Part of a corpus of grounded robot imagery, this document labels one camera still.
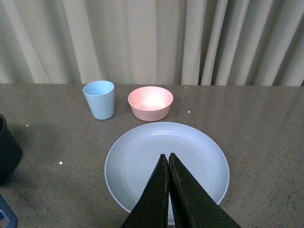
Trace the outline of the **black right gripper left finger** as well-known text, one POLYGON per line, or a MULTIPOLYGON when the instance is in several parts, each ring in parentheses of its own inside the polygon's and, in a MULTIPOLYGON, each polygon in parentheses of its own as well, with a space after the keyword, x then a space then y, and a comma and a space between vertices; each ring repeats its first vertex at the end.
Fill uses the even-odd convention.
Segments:
POLYGON ((164 154, 150 176, 143 193, 122 224, 123 228, 166 228, 169 210, 169 165, 164 154))

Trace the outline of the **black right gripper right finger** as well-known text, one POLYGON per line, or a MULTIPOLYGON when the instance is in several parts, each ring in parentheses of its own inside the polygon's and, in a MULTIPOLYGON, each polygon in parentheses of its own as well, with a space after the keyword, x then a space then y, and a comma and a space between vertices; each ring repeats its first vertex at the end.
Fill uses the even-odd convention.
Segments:
POLYGON ((177 228, 238 228, 209 196, 176 154, 169 156, 170 197, 177 228))

